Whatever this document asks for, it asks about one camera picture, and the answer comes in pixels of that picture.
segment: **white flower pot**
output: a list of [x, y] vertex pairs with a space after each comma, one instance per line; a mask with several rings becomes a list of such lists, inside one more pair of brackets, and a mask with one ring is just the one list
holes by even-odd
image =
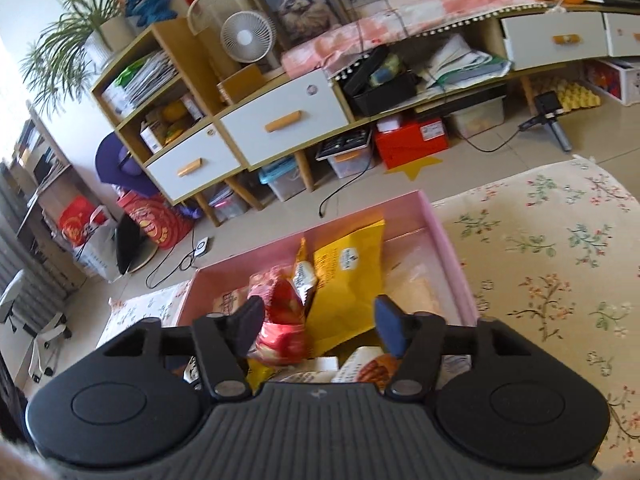
[[107, 46], [116, 54], [136, 39], [136, 35], [124, 16], [116, 16], [100, 26]]
[[104, 41], [97, 32], [92, 34], [84, 42], [84, 51], [87, 56], [95, 63], [100, 72], [113, 57], [111, 49], [104, 44]]

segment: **stuffed toy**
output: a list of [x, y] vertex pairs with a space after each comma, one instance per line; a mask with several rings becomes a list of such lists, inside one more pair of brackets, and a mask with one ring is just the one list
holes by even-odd
[[127, 0], [125, 15], [139, 16], [136, 25], [147, 27], [151, 23], [172, 20], [178, 14], [169, 8], [169, 0]]

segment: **purple hat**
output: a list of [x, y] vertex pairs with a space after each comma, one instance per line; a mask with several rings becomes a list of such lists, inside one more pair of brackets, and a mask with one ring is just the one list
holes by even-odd
[[156, 185], [146, 176], [129, 155], [115, 132], [107, 135], [95, 152], [95, 169], [101, 182], [130, 189], [147, 198], [159, 193]]

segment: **small white fan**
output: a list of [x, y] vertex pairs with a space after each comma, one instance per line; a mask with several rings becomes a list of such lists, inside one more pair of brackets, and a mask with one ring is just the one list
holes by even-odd
[[222, 25], [220, 40], [227, 54], [240, 63], [255, 63], [265, 57], [270, 65], [279, 65], [273, 47], [276, 31], [271, 20], [252, 10], [236, 12]]
[[194, 36], [207, 27], [219, 34], [223, 23], [241, 10], [235, 0], [194, 0], [187, 12], [187, 22]]

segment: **cat portrait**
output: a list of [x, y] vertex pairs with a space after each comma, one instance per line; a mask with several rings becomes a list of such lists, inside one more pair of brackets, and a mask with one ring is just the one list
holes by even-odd
[[277, 13], [293, 45], [320, 36], [340, 24], [327, 0], [280, 0]]

